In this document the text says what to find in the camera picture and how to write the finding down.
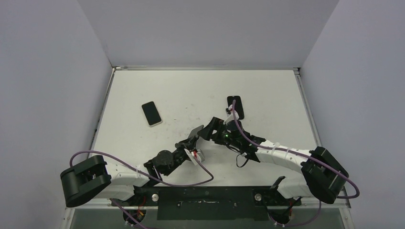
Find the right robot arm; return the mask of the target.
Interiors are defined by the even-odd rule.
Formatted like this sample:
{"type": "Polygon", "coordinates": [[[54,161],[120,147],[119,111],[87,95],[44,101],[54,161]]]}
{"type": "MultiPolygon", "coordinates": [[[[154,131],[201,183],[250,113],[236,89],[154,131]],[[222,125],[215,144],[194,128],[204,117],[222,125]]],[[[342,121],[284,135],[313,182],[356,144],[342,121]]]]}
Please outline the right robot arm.
{"type": "Polygon", "coordinates": [[[299,178],[283,181],[271,189],[271,201],[277,205],[293,197],[315,197],[323,203],[333,204],[339,199],[349,177],[327,149],[318,146],[313,150],[302,150],[282,146],[250,134],[240,121],[225,122],[213,117],[198,136],[236,149],[248,160],[271,163],[299,173],[299,178]]]}

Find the black phone case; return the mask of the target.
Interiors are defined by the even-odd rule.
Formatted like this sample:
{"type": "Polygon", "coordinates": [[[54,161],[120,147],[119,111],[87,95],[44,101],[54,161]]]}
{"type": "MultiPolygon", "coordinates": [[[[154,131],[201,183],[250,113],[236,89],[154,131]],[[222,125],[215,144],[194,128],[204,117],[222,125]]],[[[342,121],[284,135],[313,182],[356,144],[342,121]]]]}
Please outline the black phone case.
{"type": "Polygon", "coordinates": [[[233,103],[235,103],[235,113],[237,113],[239,115],[240,120],[243,120],[245,118],[245,113],[244,113],[241,97],[238,95],[231,95],[231,96],[228,96],[226,99],[227,99],[227,104],[228,104],[228,107],[226,108],[226,113],[228,115],[230,115],[232,113],[233,103]]]}

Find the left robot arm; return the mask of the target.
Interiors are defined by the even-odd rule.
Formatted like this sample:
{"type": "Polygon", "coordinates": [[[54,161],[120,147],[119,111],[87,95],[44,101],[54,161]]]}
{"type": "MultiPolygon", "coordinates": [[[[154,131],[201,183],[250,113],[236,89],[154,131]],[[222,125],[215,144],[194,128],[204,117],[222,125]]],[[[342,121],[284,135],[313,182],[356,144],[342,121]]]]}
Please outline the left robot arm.
{"type": "Polygon", "coordinates": [[[202,152],[196,148],[199,126],[193,129],[188,138],[175,144],[173,152],[160,151],[144,164],[131,166],[115,158],[107,162],[109,154],[94,151],[93,156],[74,164],[71,160],[68,169],[60,174],[65,204],[68,208],[81,206],[94,198],[115,198],[137,205],[142,201],[142,191],[137,187],[152,187],[162,182],[184,162],[197,165],[203,161],[202,152]]]}

